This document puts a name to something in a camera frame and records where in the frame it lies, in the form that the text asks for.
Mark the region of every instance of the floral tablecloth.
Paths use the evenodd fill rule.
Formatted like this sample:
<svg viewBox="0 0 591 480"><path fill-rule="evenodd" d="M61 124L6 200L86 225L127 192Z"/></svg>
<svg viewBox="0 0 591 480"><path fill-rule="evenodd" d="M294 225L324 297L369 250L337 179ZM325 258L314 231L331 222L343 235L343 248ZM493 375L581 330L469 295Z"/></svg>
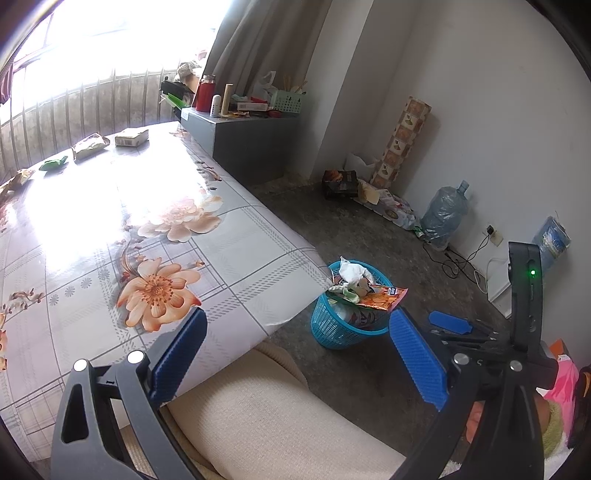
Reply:
<svg viewBox="0 0 591 480"><path fill-rule="evenodd" d="M31 461L50 456L77 359L145 350L201 304L207 338L182 394L330 285L316 250L176 122L33 172L0 207L0 272L0 416Z"/></svg>

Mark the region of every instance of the pink bag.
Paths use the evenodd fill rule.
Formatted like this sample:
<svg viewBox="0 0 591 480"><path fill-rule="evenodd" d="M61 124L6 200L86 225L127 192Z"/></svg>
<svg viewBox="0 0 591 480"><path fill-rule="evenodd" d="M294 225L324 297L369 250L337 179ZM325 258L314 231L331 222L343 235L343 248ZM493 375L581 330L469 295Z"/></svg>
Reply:
<svg viewBox="0 0 591 480"><path fill-rule="evenodd" d="M564 433L568 438L570 429L573 427L574 415L574 386L579 379L579 369L575 366L568 355L558 356L558 375L554 388L550 390L544 398L552 400L562 408L562 419L564 423Z"/></svg>

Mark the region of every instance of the round metal bolt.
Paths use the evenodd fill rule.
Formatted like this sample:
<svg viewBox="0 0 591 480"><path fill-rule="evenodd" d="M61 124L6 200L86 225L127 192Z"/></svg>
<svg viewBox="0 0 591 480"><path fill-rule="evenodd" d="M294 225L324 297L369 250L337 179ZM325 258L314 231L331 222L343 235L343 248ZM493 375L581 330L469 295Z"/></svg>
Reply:
<svg viewBox="0 0 591 480"><path fill-rule="evenodd" d="M465 353L456 353L453 356L453 361L458 365L467 365L470 361L470 357L467 356Z"/></svg>
<svg viewBox="0 0 591 480"><path fill-rule="evenodd" d="M80 360L76 360L74 362L74 370L77 372L82 372L88 366L88 362L81 358Z"/></svg>
<svg viewBox="0 0 591 480"><path fill-rule="evenodd" d="M521 372L523 370L523 365L521 365L519 360L511 360L511 362L509 362L509 366L514 372Z"/></svg>
<svg viewBox="0 0 591 480"><path fill-rule="evenodd" d="M144 353L141 350L134 350L127 356L127 361L130 364L138 364L144 359Z"/></svg>

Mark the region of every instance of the person's leg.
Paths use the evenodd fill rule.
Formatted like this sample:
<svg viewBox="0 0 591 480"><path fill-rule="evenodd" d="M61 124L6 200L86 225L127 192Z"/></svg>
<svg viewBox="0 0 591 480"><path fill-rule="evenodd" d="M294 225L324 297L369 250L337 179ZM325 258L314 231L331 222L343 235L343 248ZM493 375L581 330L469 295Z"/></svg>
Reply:
<svg viewBox="0 0 591 480"><path fill-rule="evenodd" d="M400 453L310 393L283 349L268 343L257 348L167 406L220 475L228 480L390 478L404 460Z"/></svg>

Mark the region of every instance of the blue textured pad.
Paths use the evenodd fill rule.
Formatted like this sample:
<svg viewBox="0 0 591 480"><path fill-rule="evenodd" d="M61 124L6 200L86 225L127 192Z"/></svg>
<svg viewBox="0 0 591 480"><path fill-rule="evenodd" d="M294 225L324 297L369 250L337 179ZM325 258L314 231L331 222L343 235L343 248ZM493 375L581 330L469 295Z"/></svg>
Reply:
<svg viewBox="0 0 591 480"><path fill-rule="evenodd" d="M459 333L460 335L472 331L472 325L467 320L438 312L437 310L429 314L429 322L438 327L445 328L450 332Z"/></svg>
<svg viewBox="0 0 591 480"><path fill-rule="evenodd" d="M207 335L207 317L195 309L152 370L150 403L158 408L171 401Z"/></svg>
<svg viewBox="0 0 591 480"><path fill-rule="evenodd" d="M401 309L390 315L390 337L423 400L441 410L447 400L446 373L421 334Z"/></svg>

